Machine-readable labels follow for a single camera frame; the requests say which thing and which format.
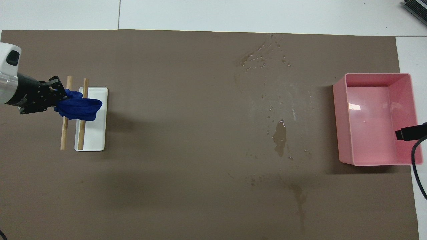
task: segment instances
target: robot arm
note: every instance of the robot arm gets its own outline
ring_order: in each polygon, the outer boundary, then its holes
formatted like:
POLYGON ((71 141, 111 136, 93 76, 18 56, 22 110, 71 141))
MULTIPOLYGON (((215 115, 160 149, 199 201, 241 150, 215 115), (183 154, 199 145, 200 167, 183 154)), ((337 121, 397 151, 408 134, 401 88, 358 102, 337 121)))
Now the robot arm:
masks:
POLYGON ((0 104, 17 106, 21 114, 46 111, 67 99, 57 76, 48 82, 18 73, 21 48, 0 43, 0 104))

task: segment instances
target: wooden stick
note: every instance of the wooden stick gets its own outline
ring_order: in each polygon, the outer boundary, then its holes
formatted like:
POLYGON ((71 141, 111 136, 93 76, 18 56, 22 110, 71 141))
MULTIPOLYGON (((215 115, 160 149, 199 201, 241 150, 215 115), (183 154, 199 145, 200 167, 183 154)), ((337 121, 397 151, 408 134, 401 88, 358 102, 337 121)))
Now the wooden stick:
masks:
MULTIPOLYGON (((73 85, 73 77, 67 76, 67 86, 66 88, 71 90, 71 86, 73 85)), ((67 145, 67 131, 68 131, 68 118, 62 118, 62 134, 61 134, 61 150, 65 150, 67 145)))
MULTIPOLYGON (((85 78, 83 82, 83 98, 88 98, 89 79, 85 78)), ((79 145, 78 150, 83 150, 83 144, 85 143, 85 127, 86 121, 80 120, 79 128, 79 145)))

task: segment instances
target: black cable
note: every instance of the black cable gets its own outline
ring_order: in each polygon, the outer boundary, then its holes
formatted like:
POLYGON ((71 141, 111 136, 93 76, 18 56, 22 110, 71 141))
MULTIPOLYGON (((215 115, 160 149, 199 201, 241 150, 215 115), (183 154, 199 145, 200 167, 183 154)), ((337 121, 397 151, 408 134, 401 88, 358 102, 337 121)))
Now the black cable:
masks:
POLYGON ((3 240, 7 240, 6 235, 0 230, 0 236, 3 238, 3 240))
POLYGON ((418 145, 420 145, 424 140, 427 139, 427 135, 425 135, 424 137, 420 138, 412 147, 412 151, 411 151, 411 161, 412 161, 412 168, 414 169, 414 175, 415 175, 415 180, 417 180, 417 184, 418 187, 421 190, 421 193, 423 194, 424 198, 427 199, 427 194, 424 191, 423 185, 421 185, 421 181, 420 181, 420 177, 418 176, 418 172, 417 172, 417 167, 415 166, 415 150, 417 149, 418 145))

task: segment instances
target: white table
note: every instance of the white table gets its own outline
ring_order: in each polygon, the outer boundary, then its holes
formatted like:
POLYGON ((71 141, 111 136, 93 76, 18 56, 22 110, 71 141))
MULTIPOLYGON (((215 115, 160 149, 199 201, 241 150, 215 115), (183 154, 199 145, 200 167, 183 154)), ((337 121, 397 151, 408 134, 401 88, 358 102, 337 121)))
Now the white table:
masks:
MULTIPOLYGON (((396 36, 401 72, 412 75, 418 122, 427 122, 427 26, 403 0, 2 0, 1 30, 158 29, 396 36)), ((423 148, 427 156, 427 146, 423 148)), ((427 185, 427 164, 418 167, 427 185)), ((427 201, 413 179, 420 239, 427 201)))

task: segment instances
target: brown table surface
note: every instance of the brown table surface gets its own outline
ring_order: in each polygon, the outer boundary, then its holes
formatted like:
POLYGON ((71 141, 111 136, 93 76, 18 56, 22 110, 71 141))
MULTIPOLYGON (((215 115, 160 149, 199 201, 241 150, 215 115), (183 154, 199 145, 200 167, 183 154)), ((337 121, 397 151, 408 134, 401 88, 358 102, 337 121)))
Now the brown table surface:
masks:
POLYGON ((52 109, 0 106, 9 239, 418 238, 409 166, 338 160, 332 85, 399 72, 394 37, 73 30, 1 40, 22 48, 21 73, 109 89, 102 152, 74 151, 75 121, 60 151, 52 109))

